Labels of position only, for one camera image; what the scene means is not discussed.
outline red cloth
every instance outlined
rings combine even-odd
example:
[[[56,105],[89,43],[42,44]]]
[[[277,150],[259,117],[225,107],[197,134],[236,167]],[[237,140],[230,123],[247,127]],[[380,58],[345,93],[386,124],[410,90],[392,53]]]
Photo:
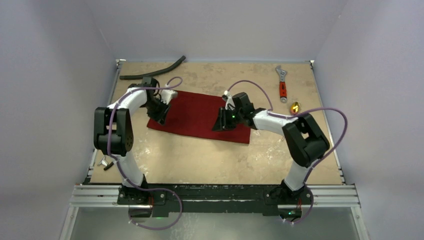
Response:
[[[225,105],[221,97],[178,91],[178,96],[170,104],[165,125],[150,119],[148,128],[183,136],[249,144],[251,129],[242,124],[232,131],[212,131],[218,111]]]

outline tabletop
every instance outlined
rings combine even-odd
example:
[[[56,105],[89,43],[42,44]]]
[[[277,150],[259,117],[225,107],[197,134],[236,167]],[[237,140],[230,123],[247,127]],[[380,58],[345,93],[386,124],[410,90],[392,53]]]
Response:
[[[120,74],[149,73],[169,65],[169,62],[125,62]],[[287,103],[280,101],[278,65],[287,72]],[[268,93],[275,113],[289,115],[293,102],[300,103],[301,111],[321,107],[314,73],[308,63],[184,62],[155,78],[164,86],[175,76],[183,78],[183,83],[176,90],[212,96],[222,96],[236,81],[254,81]],[[139,82],[118,80],[112,101],[119,99],[130,84]],[[266,97],[253,84],[240,83],[231,90],[232,95],[239,92],[246,92],[255,108],[269,108]],[[279,184],[293,162],[281,135],[252,129],[250,144],[181,136],[147,128],[149,117],[146,112],[145,108],[140,108],[131,116],[131,122],[133,155],[148,183]],[[323,112],[313,112],[312,116],[329,139]],[[98,151],[90,182],[120,183],[116,166],[107,171],[103,170],[104,166],[97,166],[102,157],[102,152]],[[312,171],[307,183],[342,184],[333,153]]]

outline small metal bracket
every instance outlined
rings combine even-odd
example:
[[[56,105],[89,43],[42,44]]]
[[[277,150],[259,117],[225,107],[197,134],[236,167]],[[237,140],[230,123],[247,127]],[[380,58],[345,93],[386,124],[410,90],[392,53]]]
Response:
[[[122,68],[122,65],[127,61],[126,59],[115,59],[116,60],[116,68]]]
[[[149,204],[149,193],[134,187],[120,186],[118,188],[118,205],[144,205]]]
[[[302,204],[311,204],[310,197],[307,197],[309,192],[303,188],[293,196],[288,196],[282,187],[278,186],[273,189],[264,189],[263,199],[265,205],[294,205],[296,206],[301,199]]]

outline gray wall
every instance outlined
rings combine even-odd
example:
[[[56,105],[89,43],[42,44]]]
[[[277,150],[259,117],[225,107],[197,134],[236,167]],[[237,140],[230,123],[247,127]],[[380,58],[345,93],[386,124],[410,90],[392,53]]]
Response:
[[[314,63],[373,240],[423,239],[424,2],[350,0]],[[334,137],[341,117],[330,114]]]
[[[83,0],[0,2],[0,238],[57,239],[114,58]]]
[[[116,58],[315,59],[347,0],[87,0]]]

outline stained surface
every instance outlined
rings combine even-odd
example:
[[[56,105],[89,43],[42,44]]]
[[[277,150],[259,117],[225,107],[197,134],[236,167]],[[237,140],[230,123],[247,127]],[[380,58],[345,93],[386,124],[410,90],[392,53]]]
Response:
[[[126,62],[121,75],[152,72],[169,65],[166,62]],[[279,76],[275,70],[278,65],[185,62],[156,79],[163,86],[170,78],[180,76],[184,82],[178,90],[214,96],[221,96],[238,80],[251,80],[265,89],[276,113],[288,115],[290,105],[295,101],[300,103],[301,110],[321,107],[313,72],[308,64],[302,63],[281,64],[281,68],[287,71],[287,103],[281,103]],[[129,84],[139,82],[119,80],[113,101],[125,93]],[[233,95],[239,92],[246,92],[255,108],[269,108],[267,99],[256,86],[240,83],[231,90]],[[328,137],[323,113],[314,112],[312,115]],[[246,145],[152,130],[146,127],[148,120],[146,109],[143,108],[131,117],[134,132],[132,151],[139,169],[151,183],[279,184],[293,161],[284,138],[272,132],[252,130],[250,144]],[[96,163],[102,157],[103,154],[99,152]],[[103,171],[103,167],[96,164],[91,182],[119,183],[121,177],[116,166]],[[333,154],[314,169],[308,183],[341,184]]]

